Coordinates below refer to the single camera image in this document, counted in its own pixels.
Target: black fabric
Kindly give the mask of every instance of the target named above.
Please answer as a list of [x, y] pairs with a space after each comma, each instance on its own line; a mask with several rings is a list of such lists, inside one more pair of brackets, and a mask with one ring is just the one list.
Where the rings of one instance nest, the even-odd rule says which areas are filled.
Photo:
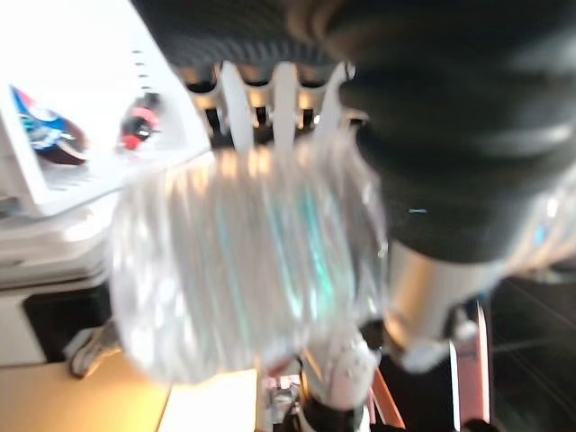
[[275, 0], [132, 0], [168, 61], [176, 67], [223, 60], [270, 66], [280, 61], [332, 63], [321, 48], [286, 30]]

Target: clear plastic bottle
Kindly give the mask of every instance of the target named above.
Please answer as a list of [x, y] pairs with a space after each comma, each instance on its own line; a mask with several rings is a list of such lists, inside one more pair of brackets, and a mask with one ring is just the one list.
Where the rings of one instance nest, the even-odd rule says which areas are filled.
[[124, 192], [112, 305], [140, 368], [198, 383], [380, 315], [382, 206], [352, 142], [209, 153]]

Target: dark floor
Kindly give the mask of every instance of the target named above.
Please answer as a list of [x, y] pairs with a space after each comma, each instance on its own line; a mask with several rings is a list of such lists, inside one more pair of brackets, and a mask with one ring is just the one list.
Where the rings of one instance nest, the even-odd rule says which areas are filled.
[[494, 408], [506, 430], [576, 431], [576, 285], [510, 279], [491, 319]]
[[[490, 302], [492, 402], [508, 432], [576, 431], [576, 284], [505, 281]], [[381, 364], [409, 432], [452, 430], [449, 363], [408, 375]]]

